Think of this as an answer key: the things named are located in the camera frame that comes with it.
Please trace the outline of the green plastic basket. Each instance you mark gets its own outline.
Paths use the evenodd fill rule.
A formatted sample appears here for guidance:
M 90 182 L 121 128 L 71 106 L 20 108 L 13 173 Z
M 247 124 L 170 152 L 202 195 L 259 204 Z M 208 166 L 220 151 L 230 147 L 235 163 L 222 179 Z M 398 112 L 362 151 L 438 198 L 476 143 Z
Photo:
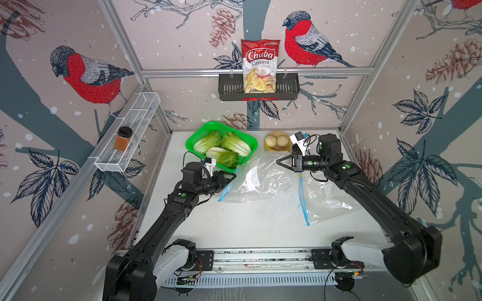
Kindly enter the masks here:
M 229 169 L 226 168 L 225 166 L 219 164 L 216 162 L 216 166 L 218 168 L 221 168 L 227 172 L 233 173 L 238 167 L 241 165 L 245 164 L 248 162 L 248 160 L 251 158 L 251 155 L 253 155 L 258 148 L 258 141 L 256 138 L 252 137 L 251 135 L 248 135 L 244 132 L 241 132 L 237 129 L 234 129 L 232 127 L 229 127 L 228 125 L 221 124 L 219 122 L 208 122 L 205 125 L 203 125 L 200 129 L 198 129 L 187 141 L 186 141 L 186 148 L 188 151 L 190 151 L 193 154 L 196 154 L 198 157 L 201 159 L 206 158 L 206 154 L 199 154 L 198 152 L 193 150 L 193 146 L 197 141 L 200 139 L 204 138 L 207 136 L 210 132 L 212 131 L 217 131 L 221 138 L 223 138 L 224 135 L 228 134 L 229 132 L 234 132 L 239 138 L 241 138 L 244 142 L 246 142 L 250 147 L 251 147 L 251 153 L 246 157 L 240 157 L 238 156 L 238 166 L 235 169 Z

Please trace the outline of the chinese cabbage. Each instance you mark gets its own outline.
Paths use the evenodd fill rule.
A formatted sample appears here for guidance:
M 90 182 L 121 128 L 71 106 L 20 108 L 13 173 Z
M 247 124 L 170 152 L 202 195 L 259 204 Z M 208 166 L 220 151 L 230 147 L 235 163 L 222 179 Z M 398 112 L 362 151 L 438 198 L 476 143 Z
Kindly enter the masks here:
M 238 166 L 238 154 L 221 147 L 210 148 L 206 156 L 229 169 L 235 169 Z
M 207 136 L 200 139 L 193 146 L 193 150 L 199 154 L 205 155 L 207 151 L 213 147 L 220 147 L 222 144 L 222 138 L 217 131 L 210 132 Z
M 237 153 L 240 157 L 246 158 L 251 153 L 251 147 L 239 138 L 234 132 L 224 135 L 221 140 L 221 147 Z

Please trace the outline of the chinese cabbage front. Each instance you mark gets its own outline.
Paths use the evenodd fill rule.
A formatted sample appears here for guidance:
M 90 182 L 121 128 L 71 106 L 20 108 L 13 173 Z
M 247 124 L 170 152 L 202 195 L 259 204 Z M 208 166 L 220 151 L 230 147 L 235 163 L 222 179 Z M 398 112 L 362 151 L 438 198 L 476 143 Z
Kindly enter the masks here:
M 238 154 L 221 147 L 210 148 L 206 156 L 229 169 L 235 169 L 238 166 Z

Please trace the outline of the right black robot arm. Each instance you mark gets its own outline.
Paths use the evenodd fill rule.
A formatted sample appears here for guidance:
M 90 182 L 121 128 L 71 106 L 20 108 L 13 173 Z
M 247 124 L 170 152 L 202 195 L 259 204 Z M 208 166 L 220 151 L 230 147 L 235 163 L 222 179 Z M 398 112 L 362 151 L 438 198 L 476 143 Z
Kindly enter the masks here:
M 387 235 L 387 243 L 359 243 L 352 236 L 331 244 L 331 262 L 336 268 L 362 262 L 381 267 L 403 284 L 411 284 L 439 267 L 443 236 L 434 226 L 425 227 L 382 194 L 362 169 L 346 161 L 341 140 L 334 134 L 320 135 L 316 154 L 306 154 L 301 133 L 294 138 L 298 153 L 278 159 L 277 165 L 295 173 L 321 171 L 325 181 L 353 197 L 374 218 Z

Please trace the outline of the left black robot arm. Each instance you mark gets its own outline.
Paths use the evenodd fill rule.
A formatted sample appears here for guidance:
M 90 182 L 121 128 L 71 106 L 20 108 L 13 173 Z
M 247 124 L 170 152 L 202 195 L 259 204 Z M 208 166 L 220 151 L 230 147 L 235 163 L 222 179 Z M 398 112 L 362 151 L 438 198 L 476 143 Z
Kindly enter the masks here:
M 237 176 L 226 171 L 210 173 L 198 162 L 188 163 L 182 173 L 182 180 L 168 194 L 162 213 L 148 232 L 125 255 L 115 255 L 109 261 L 103 300 L 154 300 L 167 278 L 195 263 L 195 243 L 169 240 L 200 204 L 201 195 L 223 191 Z

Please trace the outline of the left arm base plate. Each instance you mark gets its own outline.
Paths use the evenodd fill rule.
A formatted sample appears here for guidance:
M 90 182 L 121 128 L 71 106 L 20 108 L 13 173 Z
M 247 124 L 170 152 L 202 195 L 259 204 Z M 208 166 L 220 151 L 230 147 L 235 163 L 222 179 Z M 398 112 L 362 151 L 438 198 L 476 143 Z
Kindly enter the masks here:
M 180 267 L 175 272 L 199 272 L 212 271 L 214 262 L 214 251 L 197 250 L 194 264 L 191 267 Z

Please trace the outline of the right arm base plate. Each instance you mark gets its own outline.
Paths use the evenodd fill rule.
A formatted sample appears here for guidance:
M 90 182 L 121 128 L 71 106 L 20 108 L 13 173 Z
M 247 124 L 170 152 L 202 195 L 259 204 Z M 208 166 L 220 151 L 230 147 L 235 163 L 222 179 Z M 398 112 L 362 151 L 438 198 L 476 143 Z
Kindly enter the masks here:
M 313 262 L 316 270 L 328 270 L 330 268 L 363 270 L 365 268 L 365 264 L 362 262 L 349 261 L 345 257 L 335 258 L 331 253 L 331 248 L 315 248 L 311 250 L 311 256 L 308 260 Z

